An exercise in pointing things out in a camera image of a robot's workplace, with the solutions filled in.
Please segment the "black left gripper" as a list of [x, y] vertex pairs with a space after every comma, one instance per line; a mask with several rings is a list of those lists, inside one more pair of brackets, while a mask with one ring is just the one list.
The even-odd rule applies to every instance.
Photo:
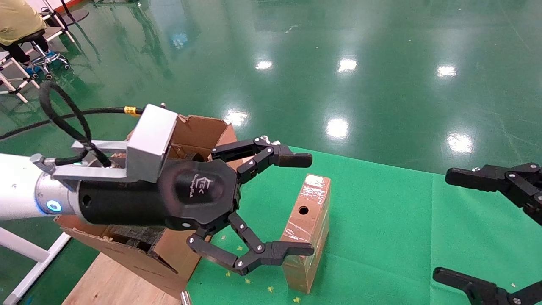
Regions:
[[97, 225], [217, 232], [239, 207], [238, 174], [222, 160], [165, 163], [156, 182], [81, 181], [83, 218]]

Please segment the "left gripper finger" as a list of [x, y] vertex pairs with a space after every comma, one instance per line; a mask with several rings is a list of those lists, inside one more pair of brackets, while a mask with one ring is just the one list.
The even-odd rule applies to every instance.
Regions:
[[309, 153], [293, 152], [283, 144], [271, 144], [262, 138], [216, 146], [211, 149], [213, 160], [226, 163], [249, 158], [236, 169], [237, 183], [247, 183], [271, 165], [291, 168], [309, 168], [313, 156]]
[[221, 265], [238, 275], [245, 276], [261, 265], [282, 265], [289, 255], [313, 255], [314, 247], [310, 243], [271, 241], [263, 243], [237, 213], [228, 216], [228, 224], [248, 247], [241, 257], [213, 245], [205, 238], [208, 231], [198, 228], [187, 239], [187, 245], [199, 256]]

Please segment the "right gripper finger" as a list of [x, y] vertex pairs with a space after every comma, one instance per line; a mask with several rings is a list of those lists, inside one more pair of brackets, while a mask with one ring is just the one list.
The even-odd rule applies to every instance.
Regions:
[[542, 169], [538, 164], [506, 168], [484, 165], [473, 170], [450, 168], [449, 185], [485, 192], [500, 192], [537, 224], [542, 224]]
[[509, 293], [495, 283], [446, 268], [435, 268], [432, 278], [436, 282], [462, 290], [471, 305], [536, 305], [542, 301], [540, 281], [515, 293]]

